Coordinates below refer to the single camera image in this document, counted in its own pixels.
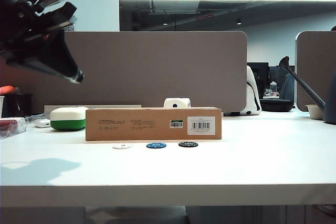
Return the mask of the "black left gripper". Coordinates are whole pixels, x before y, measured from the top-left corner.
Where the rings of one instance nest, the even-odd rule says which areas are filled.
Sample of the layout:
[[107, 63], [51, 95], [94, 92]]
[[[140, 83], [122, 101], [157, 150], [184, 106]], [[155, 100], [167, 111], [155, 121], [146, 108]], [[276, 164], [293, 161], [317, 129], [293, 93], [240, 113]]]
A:
[[81, 83], [84, 75], [69, 52], [64, 32], [74, 22], [76, 9], [66, 2], [39, 14], [28, 0], [1, 0], [1, 57], [11, 67]]

